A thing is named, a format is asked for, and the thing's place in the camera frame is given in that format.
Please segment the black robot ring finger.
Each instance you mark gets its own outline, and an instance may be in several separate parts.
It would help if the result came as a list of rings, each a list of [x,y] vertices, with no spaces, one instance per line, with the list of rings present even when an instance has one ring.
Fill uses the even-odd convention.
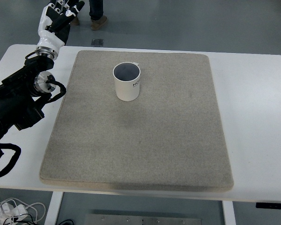
[[[56,0],[56,8],[57,9],[66,8],[66,1],[65,0]]]

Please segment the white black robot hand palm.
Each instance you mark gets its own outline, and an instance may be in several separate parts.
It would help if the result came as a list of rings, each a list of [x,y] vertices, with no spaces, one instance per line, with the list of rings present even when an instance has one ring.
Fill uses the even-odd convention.
[[[60,48],[67,43],[70,25],[67,24],[63,26],[59,31],[51,27],[52,23],[54,23],[59,16],[60,14],[53,9],[53,4],[48,4],[44,7],[38,26],[38,48],[50,48],[54,51],[59,51]]]

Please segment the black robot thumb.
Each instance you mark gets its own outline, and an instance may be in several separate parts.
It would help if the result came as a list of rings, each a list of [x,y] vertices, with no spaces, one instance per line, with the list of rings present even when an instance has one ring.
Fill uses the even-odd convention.
[[[73,13],[70,8],[61,14],[58,14],[57,11],[49,8],[49,15],[53,16],[52,23],[46,26],[46,30],[49,32],[59,32],[70,24],[70,22],[77,16],[77,13]]]

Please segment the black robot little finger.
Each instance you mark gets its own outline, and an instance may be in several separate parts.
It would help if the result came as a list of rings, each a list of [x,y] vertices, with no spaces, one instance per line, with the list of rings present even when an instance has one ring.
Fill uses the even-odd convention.
[[[57,7],[57,0],[49,0],[48,6],[51,8]]]

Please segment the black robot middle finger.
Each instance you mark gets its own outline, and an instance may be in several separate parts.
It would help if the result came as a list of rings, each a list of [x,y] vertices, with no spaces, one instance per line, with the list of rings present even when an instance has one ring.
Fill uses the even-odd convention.
[[[66,0],[66,1],[65,1],[65,4],[64,4],[64,9],[69,10],[69,9],[72,8],[77,2],[78,2],[78,0]]]

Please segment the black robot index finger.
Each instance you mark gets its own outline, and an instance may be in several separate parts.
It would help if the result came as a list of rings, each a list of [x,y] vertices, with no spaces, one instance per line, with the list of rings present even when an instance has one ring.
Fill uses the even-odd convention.
[[[81,9],[84,7],[85,2],[82,0],[73,0],[71,3],[71,11],[73,13],[79,13]]]

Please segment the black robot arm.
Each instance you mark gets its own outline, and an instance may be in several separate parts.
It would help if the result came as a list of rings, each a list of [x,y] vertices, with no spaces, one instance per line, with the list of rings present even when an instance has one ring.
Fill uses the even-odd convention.
[[[35,51],[25,57],[21,69],[1,82],[0,139],[12,126],[22,130],[38,123],[44,118],[44,105],[65,95],[65,86],[49,70],[67,43],[70,22],[84,4],[82,0],[51,0],[44,7]]]

